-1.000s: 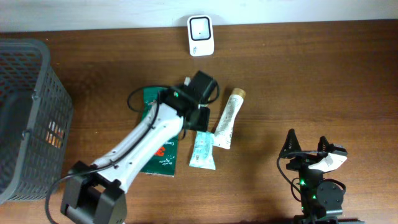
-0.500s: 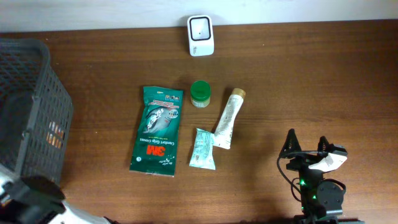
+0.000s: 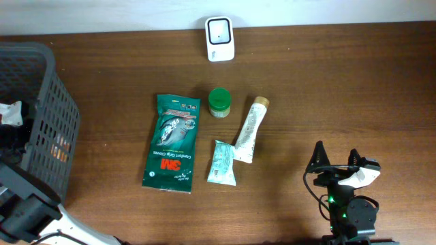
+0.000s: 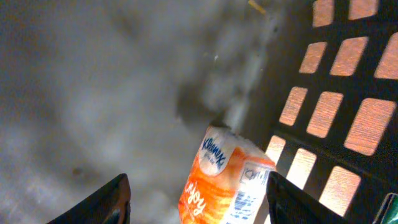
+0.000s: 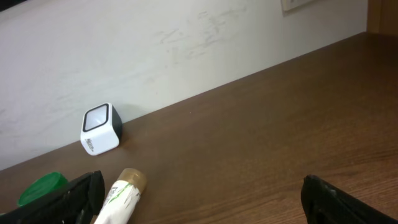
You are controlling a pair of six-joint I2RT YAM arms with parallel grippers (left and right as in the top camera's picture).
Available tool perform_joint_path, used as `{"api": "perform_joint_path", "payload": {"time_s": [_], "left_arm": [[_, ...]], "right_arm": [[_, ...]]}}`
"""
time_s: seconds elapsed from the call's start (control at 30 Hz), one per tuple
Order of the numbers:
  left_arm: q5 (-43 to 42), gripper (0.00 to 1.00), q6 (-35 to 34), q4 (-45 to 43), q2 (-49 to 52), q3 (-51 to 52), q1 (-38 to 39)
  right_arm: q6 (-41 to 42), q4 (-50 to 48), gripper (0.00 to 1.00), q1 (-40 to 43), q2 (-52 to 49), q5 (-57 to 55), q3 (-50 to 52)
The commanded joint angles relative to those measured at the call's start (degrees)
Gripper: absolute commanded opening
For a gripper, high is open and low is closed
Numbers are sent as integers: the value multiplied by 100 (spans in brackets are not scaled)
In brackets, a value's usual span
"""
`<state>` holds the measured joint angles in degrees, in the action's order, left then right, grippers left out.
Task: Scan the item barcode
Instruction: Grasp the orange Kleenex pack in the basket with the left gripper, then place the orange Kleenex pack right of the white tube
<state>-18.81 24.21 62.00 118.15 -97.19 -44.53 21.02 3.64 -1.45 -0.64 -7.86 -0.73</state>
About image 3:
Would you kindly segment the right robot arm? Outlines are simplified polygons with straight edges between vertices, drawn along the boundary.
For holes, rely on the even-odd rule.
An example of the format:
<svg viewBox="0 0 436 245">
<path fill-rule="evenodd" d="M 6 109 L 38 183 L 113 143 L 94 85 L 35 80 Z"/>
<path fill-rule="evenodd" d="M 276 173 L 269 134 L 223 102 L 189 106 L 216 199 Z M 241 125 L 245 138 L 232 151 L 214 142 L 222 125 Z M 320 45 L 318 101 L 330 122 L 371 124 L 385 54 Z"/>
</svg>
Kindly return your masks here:
<svg viewBox="0 0 436 245">
<path fill-rule="evenodd" d="M 370 185 L 381 174 L 375 159 L 362 157 L 356 149 L 350 151 L 347 164 L 330 163 L 322 141 L 315 144 L 305 169 L 303 183 L 316 200 L 320 214 L 330 222 L 330 235 L 321 244 L 396 244 L 393 240 L 372 240 L 379 203 L 356 195 L 355 190 Z"/>
</svg>

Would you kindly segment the white tube gold cap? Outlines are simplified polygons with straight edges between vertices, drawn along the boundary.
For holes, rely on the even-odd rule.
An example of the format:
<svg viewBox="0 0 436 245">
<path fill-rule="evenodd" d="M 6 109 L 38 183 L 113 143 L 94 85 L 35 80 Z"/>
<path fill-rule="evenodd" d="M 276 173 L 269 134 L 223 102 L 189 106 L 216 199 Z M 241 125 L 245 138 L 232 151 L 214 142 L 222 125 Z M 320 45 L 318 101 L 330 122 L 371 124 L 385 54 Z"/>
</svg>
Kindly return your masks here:
<svg viewBox="0 0 436 245">
<path fill-rule="evenodd" d="M 235 160 L 252 163 L 256 135 L 269 105 L 270 101 L 267 98 L 261 96 L 255 98 L 234 146 Z"/>
</svg>

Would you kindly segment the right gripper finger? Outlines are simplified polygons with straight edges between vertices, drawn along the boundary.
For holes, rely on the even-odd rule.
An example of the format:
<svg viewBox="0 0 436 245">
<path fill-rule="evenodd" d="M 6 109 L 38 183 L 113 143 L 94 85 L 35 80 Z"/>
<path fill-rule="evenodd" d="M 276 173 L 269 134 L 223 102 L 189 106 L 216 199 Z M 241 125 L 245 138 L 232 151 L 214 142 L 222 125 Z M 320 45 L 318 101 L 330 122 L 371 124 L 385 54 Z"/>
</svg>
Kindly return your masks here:
<svg viewBox="0 0 436 245">
<path fill-rule="evenodd" d="M 311 159 L 306 167 L 306 172 L 314 172 L 317 167 L 330 166 L 328 155 L 326 154 L 323 141 L 318 141 L 315 144 L 315 148 Z"/>
<path fill-rule="evenodd" d="M 361 166 L 361 156 L 358 154 L 358 151 L 354 148 L 350 151 L 349 157 L 348 157 L 348 165 L 349 166 Z"/>
</svg>

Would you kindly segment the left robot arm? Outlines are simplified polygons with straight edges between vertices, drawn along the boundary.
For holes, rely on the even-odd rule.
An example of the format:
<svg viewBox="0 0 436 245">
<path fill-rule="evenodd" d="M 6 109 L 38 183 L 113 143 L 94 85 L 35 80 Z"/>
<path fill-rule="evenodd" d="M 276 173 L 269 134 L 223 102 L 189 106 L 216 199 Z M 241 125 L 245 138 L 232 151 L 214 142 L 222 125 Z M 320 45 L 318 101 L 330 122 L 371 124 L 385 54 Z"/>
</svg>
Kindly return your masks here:
<svg viewBox="0 0 436 245">
<path fill-rule="evenodd" d="M 71 216 L 60 197 L 23 169 L 1 163 L 1 186 L 12 196 L 1 204 L 1 240 L 15 244 L 124 244 Z"/>
</svg>

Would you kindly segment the light green wipes packet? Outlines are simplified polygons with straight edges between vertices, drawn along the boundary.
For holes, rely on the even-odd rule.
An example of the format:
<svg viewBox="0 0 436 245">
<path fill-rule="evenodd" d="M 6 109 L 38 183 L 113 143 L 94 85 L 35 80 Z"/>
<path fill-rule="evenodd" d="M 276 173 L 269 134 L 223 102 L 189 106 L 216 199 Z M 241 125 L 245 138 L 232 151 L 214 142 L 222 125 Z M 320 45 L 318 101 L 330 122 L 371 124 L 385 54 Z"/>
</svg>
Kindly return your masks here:
<svg viewBox="0 0 436 245">
<path fill-rule="evenodd" d="M 234 147 L 225 142 L 216 140 L 207 182 L 236 186 L 233 161 Z"/>
</svg>

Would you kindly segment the green lid jar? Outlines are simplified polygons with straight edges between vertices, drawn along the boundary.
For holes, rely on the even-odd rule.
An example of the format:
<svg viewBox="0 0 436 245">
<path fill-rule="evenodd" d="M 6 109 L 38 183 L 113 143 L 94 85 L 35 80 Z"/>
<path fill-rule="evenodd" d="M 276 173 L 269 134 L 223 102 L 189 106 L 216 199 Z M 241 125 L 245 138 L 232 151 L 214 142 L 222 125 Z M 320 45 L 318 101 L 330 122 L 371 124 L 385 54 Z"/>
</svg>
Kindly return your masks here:
<svg viewBox="0 0 436 245">
<path fill-rule="evenodd" d="M 231 110 L 232 97 L 225 88 L 214 88 L 208 96 L 208 108 L 215 118 L 225 118 Z"/>
</svg>

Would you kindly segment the green 3M gloves package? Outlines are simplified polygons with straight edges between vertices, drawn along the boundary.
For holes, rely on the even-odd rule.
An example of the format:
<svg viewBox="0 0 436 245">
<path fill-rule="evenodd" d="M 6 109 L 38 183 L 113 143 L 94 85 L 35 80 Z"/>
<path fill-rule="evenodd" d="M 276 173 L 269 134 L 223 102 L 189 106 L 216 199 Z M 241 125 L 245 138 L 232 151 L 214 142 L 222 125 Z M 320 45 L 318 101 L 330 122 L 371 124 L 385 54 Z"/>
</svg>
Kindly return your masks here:
<svg viewBox="0 0 436 245">
<path fill-rule="evenodd" d="M 142 186 L 190 193 L 201 100 L 158 95 L 155 130 L 146 159 Z"/>
</svg>

